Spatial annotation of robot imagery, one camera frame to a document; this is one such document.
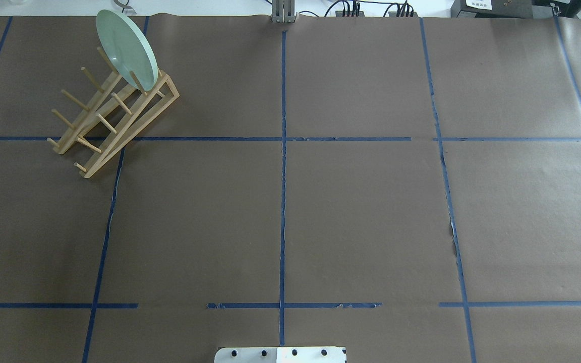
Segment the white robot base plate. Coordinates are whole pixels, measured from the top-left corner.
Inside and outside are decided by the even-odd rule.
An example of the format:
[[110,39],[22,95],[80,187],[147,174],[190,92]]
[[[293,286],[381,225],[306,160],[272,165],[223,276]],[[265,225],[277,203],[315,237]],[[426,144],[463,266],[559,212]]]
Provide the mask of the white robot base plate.
[[347,362],[345,347],[224,347],[214,362]]

